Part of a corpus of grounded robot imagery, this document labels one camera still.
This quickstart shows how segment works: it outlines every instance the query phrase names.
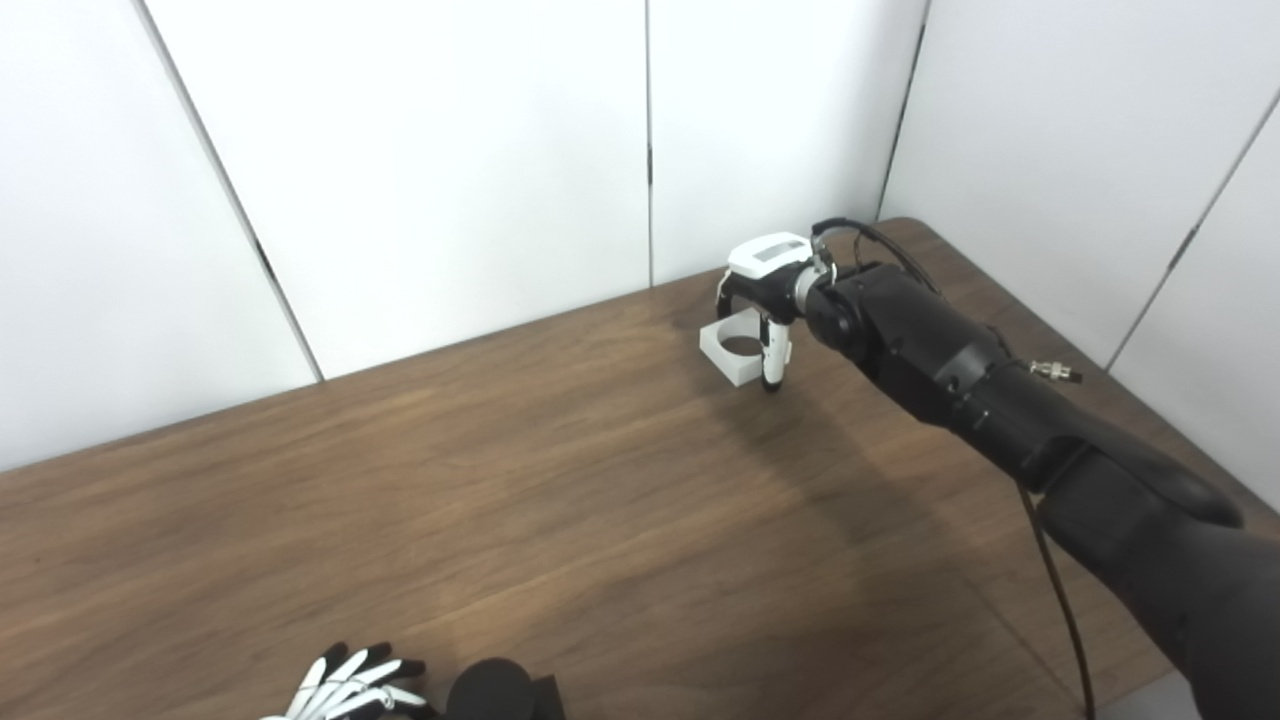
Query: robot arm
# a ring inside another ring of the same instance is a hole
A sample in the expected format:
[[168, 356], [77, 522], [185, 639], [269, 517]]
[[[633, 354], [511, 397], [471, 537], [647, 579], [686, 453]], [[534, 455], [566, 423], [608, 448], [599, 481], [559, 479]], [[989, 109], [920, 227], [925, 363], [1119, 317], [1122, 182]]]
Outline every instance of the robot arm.
[[[832, 224], [874, 232], [833, 220], [815, 238]], [[1047, 387], [1079, 375], [1014, 357], [904, 260], [837, 269], [815, 242], [808, 259], [754, 279], [731, 263], [719, 305], [728, 287], [769, 323], [803, 316], [904, 410], [1039, 495], [1046, 532], [1125, 603], [1206, 720], [1280, 717], [1280, 543], [1243, 532], [1215, 487]]]

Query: robotic hand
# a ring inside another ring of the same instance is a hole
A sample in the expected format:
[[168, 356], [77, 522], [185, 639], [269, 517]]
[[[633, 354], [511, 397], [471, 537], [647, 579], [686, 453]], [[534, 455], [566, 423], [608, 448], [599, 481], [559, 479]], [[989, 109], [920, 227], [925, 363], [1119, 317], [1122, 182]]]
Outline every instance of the robotic hand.
[[[901, 263], [837, 266], [824, 236], [852, 228]], [[1243, 532], [1231, 501], [1179, 462], [1094, 418], [1044, 380], [1059, 363], [1016, 359], [995, 328], [961, 315], [891, 238], [833, 218], [809, 242], [767, 236], [730, 255], [717, 314], [762, 309], [764, 387], [777, 391], [804, 318], [922, 423], [950, 429], [1041, 496], [1046, 533], [1107, 585], [1188, 678], [1206, 720], [1280, 717], [1280, 543]], [[774, 345], [781, 340], [781, 346]]]
[[417, 660], [389, 660], [389, 643], [366, 647], [347, 657], [347, 646], [337, 643], [324, 652], [302, 678], [284, 715], [262, 720], [376, 720], [384, 712], [426, 720], [438, 714], [426, 700], [387, 684], [426, 673]]
[[262, 720], [376, 720], [384, 714], [410, 720], [564, 720], [556, 676], [535, 680], [502, 657], [463, 670], [449, 691], [448, 712], [440, 715], [425, 698], [388, 684], [426, 673], [417, 660], [384, 662], [390, 652], [389, 643], [379, 643], [347, 657], [347, 646], [334, 644], [311, 664], [284, 715]]

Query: black cable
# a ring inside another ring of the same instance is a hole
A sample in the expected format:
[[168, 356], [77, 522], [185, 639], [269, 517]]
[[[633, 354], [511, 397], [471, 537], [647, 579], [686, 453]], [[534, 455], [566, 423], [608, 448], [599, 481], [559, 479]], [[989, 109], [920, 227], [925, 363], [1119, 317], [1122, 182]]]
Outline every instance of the black cable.
[[914, 277], [916, 281], [919, 281], [920, 284], [923, 284], [924, 287], [927, 287], [931, 291], [933, 291], [934, 295], [937, 295], [940, 297], [942, 296], [942, 291], [938, 290], [937, 283], [933, 282], [933, 278], [929, 277], [929, 273], [925, 272], [924, 268], [919, 263], [915, 261], [915, 258], [913, 258], [910, 252], [908, 252], [906, 250], [902, 250], [902, 246], [900, 246], [897, 242], [895, 242], [893, 238], [891, 238], [887, 234], [879, 232], [874, 227], [868, 225], [867, 223], [860, 223], [858, 220], [851, 220], [849, 218], [829, 218], [829, 219], [822, 220], [820, 223], [815, 223], [813, 225], [812, 233], [813, 233], [813, 237], [818, 237], [818, 236], [820, 236], [820, 234], [823, 234], [823, 233], [826, 233], [828, 231], [836, 229], [836, 228], [851, 228], [851, 229], [858, 231], [859, 233], [865, 233], [867, 237], [869, 237], [869, 238], [874, 240], [876, 242], [883, 245], [886, 250], [888, 250], [895, 258], [897, 258], [897, 261], [902, 264], [902, 268], [908, 273], [910, 273], [911, 277]]
[[1084, 655], [1084, 641], [1080, 639], [1080, 628], [1075, 624], [1075, 614], [1071, 603], [1066, 598], [1066, 588], [1062, 587], [1062, 577], [1057, 574], [1057, 565], [1048, 551], [1048, 541], [1044, 539], [1044, 525], [1036, 515], [1036, 506], [1032, 505], [1032, 496], [1020, 483], [1018, 496], [1023, 498], [1023, 510], [1027, 511], [1027, 520], [1032, 524], [1032, 534], [1036, 536], [1036, 546], [1039, 547], [1041, 559], [1044, 561], [1044, 571], [1053, 585], [1053, 594], [1057, 596], [1057, 605], [1062, 609], [1062, 619], [1066, 621], [1066, 632], [1071, 635], [1071, 650], [1075, 651], [1075, 665], [1080, 670], [1080, 692], [1084, 694], [1084, 717], [1097, 719], [1097, 707], [1093, 701], [1093, 680], [1089, 678], [1089, 661]]

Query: black robotic arm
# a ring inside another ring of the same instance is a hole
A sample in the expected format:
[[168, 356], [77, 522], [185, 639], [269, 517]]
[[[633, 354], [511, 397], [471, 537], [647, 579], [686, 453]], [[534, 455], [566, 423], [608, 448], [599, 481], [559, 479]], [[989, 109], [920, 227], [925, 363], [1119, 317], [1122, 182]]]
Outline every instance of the black robotic arm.
[[876, 232], [819, 223], [809, 260], [758, 281], [731, 270], [721, 314], [727, 287], [768, 322], [804, 318], [904, 410], [1041, 496], [1044, 530], [1124, 602], [1206, 720], [1280, 717], [1280, 543], [1242, 530], [1239, 509], [1178, 461], [1047, 387], [1078, 375], [1014, 357], [896, 246], [902, 266], [836, 268], [820, 242], [832, 227]]

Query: white wall panel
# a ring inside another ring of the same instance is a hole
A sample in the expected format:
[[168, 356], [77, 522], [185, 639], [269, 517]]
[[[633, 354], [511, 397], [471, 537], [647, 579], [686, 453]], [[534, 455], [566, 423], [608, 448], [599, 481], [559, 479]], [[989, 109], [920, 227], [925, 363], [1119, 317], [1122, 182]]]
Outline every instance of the white wall panel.
[[1272, 114], [1112, 372], [1280, 510], [1280, 117]]
[[1106, 363], [1280, 83], [1275, 0], [936, 0], [882, 214]]
[[151, 0], [326, 375], [648, 284], [644, 0]]
[[653, 270], [876, 217], [924, 0], [650, 0]]
[[308, 382], [134, 6], [0, 3], [0, 470]]

